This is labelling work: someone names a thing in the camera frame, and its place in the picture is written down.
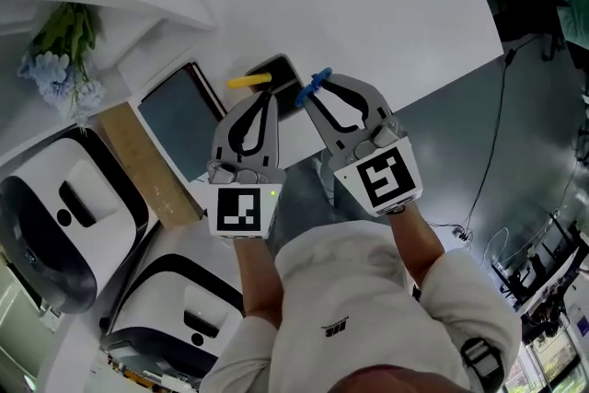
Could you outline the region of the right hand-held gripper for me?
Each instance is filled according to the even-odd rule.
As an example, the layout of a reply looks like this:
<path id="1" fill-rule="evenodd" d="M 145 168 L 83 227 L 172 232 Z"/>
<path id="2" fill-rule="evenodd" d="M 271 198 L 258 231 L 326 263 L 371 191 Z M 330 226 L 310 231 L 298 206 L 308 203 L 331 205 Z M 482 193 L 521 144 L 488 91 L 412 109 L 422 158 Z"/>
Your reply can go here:
<path id="1" fill-rule="evenodd" d="M 422 179 L 410 139 L 371 84 L 332 73 L 321 87 L 361 114 L 366 138 L 357 125 L 343 126 L 315 95 L 304 108 L 331 153 L 335 178 L 370 215 L 390 214 L 422 196 Z"/>

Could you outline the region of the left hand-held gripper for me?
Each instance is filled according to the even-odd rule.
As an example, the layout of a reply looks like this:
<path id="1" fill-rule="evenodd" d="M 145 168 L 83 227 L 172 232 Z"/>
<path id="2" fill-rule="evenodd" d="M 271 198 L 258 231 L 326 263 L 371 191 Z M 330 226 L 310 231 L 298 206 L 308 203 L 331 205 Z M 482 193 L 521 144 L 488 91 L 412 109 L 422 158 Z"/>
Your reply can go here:
<path id="1" fill-rule="evenodd" d="M 278 105 L 270 92 L 240 100 L 218 123 L 209 163 L 207 214 L 212 235 L 266 239 L 271 232 L 286 173 L 277 168 Z M 247 157 L 263 168 L 218 161 Z"/>

